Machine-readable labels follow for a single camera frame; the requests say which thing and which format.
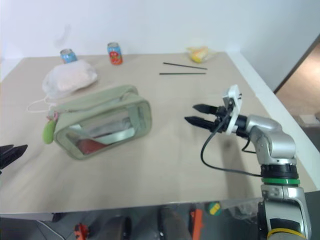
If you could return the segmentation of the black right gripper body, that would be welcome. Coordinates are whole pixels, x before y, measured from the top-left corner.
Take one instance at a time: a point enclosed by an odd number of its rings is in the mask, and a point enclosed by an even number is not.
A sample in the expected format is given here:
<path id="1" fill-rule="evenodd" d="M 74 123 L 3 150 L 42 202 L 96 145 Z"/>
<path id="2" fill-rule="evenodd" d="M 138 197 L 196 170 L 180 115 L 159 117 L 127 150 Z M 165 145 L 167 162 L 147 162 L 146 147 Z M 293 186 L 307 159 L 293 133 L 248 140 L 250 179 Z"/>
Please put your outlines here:
<path id="1" fill-rule="evenodd" d="M 216 119 L 213 122 L 211 133 L 225 132 L 230 122 L 230 118 L 231 118 L 230 115 L 232 113 L 232 109 L 226 108 L 224 106 L 212 106 L 211 110 L 212 110 L 212 114 L 216 116 Z"/>

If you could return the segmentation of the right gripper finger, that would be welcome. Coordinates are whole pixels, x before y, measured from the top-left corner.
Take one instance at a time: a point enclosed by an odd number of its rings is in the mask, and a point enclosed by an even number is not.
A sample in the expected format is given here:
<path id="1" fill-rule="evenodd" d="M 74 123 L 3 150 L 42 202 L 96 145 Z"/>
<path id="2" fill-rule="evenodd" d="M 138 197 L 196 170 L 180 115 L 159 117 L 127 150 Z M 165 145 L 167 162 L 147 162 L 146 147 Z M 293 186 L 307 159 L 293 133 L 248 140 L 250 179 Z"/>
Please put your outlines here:
<path id="1" fill-rule="evenodd" d="M 192 107 L 200 113 L 211 115 L 215 115 L 218 110 L 216 106 L 211 106 L 203 103 L 193 105 Z"/>
<path id="2" fill-rule="evenodd" d="M 215 123 L 209 120 L 206 120 L 204 118 L 201 117 L 197 117 L 197 116 L 186 116 L 184 118 L 189 124 L 195 126 L 195 127 L 199 127 L 199 128 L 203 128 L 209 131 L 213 131 L 215 129 Z"/>

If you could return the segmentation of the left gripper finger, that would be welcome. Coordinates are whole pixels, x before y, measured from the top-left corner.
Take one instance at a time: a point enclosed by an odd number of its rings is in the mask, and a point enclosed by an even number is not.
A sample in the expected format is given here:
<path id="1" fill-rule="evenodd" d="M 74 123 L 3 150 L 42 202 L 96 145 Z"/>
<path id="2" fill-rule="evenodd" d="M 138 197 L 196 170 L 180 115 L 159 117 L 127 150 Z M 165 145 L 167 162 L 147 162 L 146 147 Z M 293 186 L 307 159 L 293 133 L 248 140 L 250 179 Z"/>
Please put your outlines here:
<path id="1" fill-rule="evenodd" d="M 20 145 L 13 147 L 13 153 L 11 155 L 0 155 L 0 169 L 3 170 L 8 165 L 19 159 L 27 150 L 28 145 Z"/>
<path id="2" fill-rule="evenodd" d="M 0 147 L 0 155 L 1 156 L 10 156 L 13 153 L 14 145 L 4 145 Z"/>

